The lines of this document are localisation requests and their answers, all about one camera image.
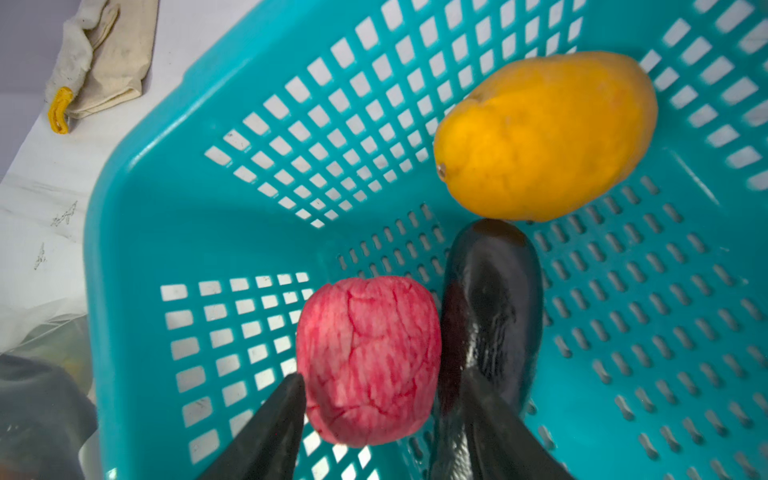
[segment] basket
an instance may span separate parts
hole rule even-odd
[[[439,301],[475,218],[435,174],[438,122],[502,65],[577,50],[640,61],[659,125],[627,181],[520,225],[546,287],[525,422],[576,478],[767,477],[767,41],[746,0],[264,0],[91,199],[105,477],[196,478],[296,370],[323,284],[412,276]],[[432,440],[307,424],[296,478],[421,478]]]

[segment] pink wrinkled fruit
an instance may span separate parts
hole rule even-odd
[[[307,301],[296,332],[312,427],[354,448],[412,435],[432,408],[440,342],[432,295],[413,280],[325,285]]]

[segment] yellow fruit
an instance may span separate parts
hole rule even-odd
[[[516,61],[445,117],[435,161],[471,212],[548,221],[625,179],[648,149],[657,112],[650,79],[627,56]]]

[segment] eggplant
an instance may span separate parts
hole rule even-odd
[[[509,223],[477,221],[453,243],[444,288],[430,478],[466,480],[473,476],[462,373],[476,367],[514,415],[531,389],[544,302],[536,250]]]

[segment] white marble surface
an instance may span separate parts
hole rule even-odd
[[[118,142],[259,0],[162,0],[144,96],[51,132],[41,114],[0,184],[0,334],[19,313],[84,295],[88,199]]]

